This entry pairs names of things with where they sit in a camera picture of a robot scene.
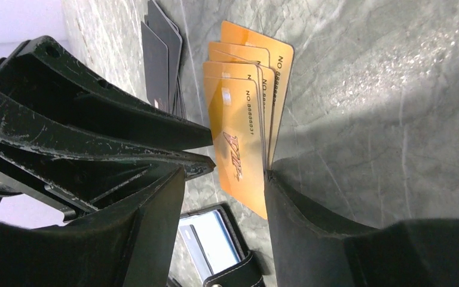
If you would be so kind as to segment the orange card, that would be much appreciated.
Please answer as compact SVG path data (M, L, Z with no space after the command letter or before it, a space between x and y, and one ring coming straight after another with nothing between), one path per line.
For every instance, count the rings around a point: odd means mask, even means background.
M263 105L262 135L264 159L270 169L279 131L295 55L290 44L224 20L219 41L208 44L206 77L249 78L258 81L259 102Z

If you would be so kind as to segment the black card sleeve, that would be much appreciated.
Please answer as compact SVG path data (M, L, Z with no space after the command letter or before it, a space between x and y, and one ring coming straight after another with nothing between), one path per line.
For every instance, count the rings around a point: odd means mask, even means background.
M157 1L148 1L147 8L140 23L147 100L161 111L184 118L179 76L182 36Z

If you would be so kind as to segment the black credit card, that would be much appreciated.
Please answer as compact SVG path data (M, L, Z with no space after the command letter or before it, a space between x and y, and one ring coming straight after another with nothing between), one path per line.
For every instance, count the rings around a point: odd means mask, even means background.
M207 278L213 275L213 271L201 245L200 238L194 226L191 224L180 225L179 231L186 244L195 268L200 275L201 281L204 282Z

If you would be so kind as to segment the black leather card holder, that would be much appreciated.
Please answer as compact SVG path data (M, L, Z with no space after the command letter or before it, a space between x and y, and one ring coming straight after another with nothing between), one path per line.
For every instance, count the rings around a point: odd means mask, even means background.
M193 225L213 275L201 286L265 286L264 275L227 203L181 214L180 225Z

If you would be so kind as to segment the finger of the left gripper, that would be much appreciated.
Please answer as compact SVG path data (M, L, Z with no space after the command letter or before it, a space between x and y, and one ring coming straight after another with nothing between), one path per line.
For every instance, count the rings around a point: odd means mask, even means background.
M210 173L206 156L109 138L57 123L0 92L0 197L31 196L70 221L180 170Z
M50 36L0 58L0 92L57 123L114 139L174 151L213 143L207 127L116 87Z

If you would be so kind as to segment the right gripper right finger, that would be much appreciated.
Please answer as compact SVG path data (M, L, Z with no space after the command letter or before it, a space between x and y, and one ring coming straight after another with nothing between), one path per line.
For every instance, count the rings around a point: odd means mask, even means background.
M459 286L459 219L372 228L273 171L264 194L278 286Z

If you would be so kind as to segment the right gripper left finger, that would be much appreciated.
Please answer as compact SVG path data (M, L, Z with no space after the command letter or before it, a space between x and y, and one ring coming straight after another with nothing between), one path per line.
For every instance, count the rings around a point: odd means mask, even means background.
M166 286L184 188L180 168L63 227L0 222L0 286Z

